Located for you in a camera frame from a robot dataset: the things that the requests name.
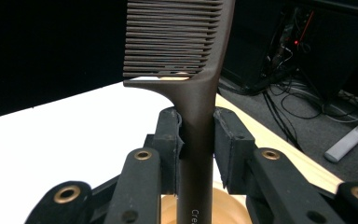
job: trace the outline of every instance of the comb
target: comb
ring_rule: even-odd
[[[234,0],[129,0],[125,87],[158,92],[181,115],[177,223],[212,223],[213,112]]]

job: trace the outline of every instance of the black cable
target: black cable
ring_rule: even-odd
[[[325,107],[325,104],[322,105],[322,111],[323,111],[323,114],[326,115],[326,116],[330,116],[330,117],[333,117],[333,118],[342,118],[342,117],[347,117],[351,114],[353,114],[354,112],[358,111],[358,107],[354,108],[351,112],[347,112],[345,114],[342,114],[342,115],[332,115],[332,114],[328,114],[324,111],[324,107]]]
[[[304,85],[295,84],[293,81],[292,81],[292,83],[288,83],[288,84],[286,84],[284,82],[281,82],[281,83],[276,84],[275,86],[278,87],[278,88],[285,87],[287,90],[290,90],[293,87],[295,87],[295,88],[304,88]]]
[[[313,107],[316,107],[316,108],[319,108],[318,110],[318,113],[314,116],[311,116],[311,117],[301,117],[299,115],[296,115],[294,114],[293,112],[290,112],[283,104],[283,102],[287,99],[287,97],[289,96],[295,96],[296,98],[299,98],[299,99],[302,99],[302,100],[305,100],[307,101],[310,105],[312,105]],[[319,117],[322,113],[323,113],[323,110],[322,110],[322,107],[317,104],[315,101],[311,100],[309,97],[303,95],[303,94],[300,94],[300,93],[288,93],[286,96],[284,96],[282,99],[281,99],[281,107],[284,111],[286,111],[288,114],[296,117],[296,118],[299,118],[299,119],[315,119],[317,117]]]
[[[279,92],[279,93],[275,93],[272,88],[271,88],[271,85],[269,85],[269,91],[272,93],[272,95],[274,96],[280,96],[282,94],[284,94],[285,92],[289,92],[290,88],[291,88],[291,83],[292,83],[292,78],[290,77],[289,78],[289,84],[283,84],[283,83],[278,83],[276,84],[276,86],[278,87],[278,89],[280,89],[282,92]]]
[[[303,152],[303,149],[301,148],[300,144],[297,142],[297,133],[296,129],[294,128],[292,122],[287,118],[281,110],[275,105],[275,103],[272,101],[271,97],[267,93],[267,91],[263,91],[263,97],[266,101],[267,107],[269,112],[271,113],[272,117],[274,118],[275,122],[278,124],[281,131],[286,136],[286,141],[292,142],[292,144],[300,151]],[[285,122],[282,120],[281,114],[286,118],[286,120],[289,122],[290,126],[292,127],[294,133],[290,131],[290,129],[287,127]]]

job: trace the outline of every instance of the gray floor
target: gray floor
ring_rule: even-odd
[[[358,181],[358,145],[338,163],[332,163],[324,158],[325,151],[334,145],[340,138],[345,136],[350,130],[356,127],[358,125],[358,121],[354,123],[337,122],[324,114],[321,114],[315,119],[296,118],[295,116],[292,116],[284,111],[281,107],[281,100],[287,95],[287,93],[275,96],[271,93],[271,91],[275,93],[282,91],[277,87],[271,87],[268,90],[269,95],[277,107],[281,109],[281,111],[293,124],[297,134],[297,141],[303,148],[304,153],[344,181]],[[296,91],[301,90],[295,90],[295,88],[290,90],[290,92]],[[236,105],[248,115],[285,139],[285,135],[271,116],[262,94],[244,96],[222,89],[220,89],[220,93],[232,104]],[[318,111],[315,110],[310,103],[292,95],[289,95],[284,99],[284,106],[291,113],[301,117],[312,117],[318,113]],[[337,107],[343,108],[345,106],[337,104]]]

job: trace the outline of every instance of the metal stand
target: metal stand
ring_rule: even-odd
[[[358,126],[347,133],[324,153],[324,157],[331,162],[339,162],[351,149],[358,144]]]
[[[160,222],[160,194],[176,194],[182,141],[181,119],[161,111],[155,134],[127,157],[120,176],[96,189],[65,182],[51,189],[27,224],[113,224]],[[235,113],[214,112],[214,156],[230,194],[246,195],[254,223],[358,223],[358,183],[343,183],[336,195],[312,186],[287,157],[257,148]],[[197,217],[189,220],[196,222]]]

